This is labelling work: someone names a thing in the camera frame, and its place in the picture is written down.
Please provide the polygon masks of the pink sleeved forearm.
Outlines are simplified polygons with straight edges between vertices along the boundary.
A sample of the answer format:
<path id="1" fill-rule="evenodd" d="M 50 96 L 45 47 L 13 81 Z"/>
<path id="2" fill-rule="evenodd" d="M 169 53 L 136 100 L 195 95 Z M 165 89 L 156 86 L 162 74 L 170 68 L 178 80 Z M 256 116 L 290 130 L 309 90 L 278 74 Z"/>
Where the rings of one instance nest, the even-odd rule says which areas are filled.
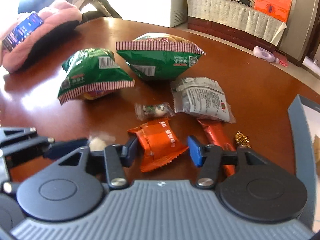
<path id="1" fill-rule="evenodd" d="M 65 0 L 38 12 L 43 24 L 12 50 L 3 46 L 2 66 L 11 74 L 27 68 L 66 38 L 82 21 L 80 10 Z"/>

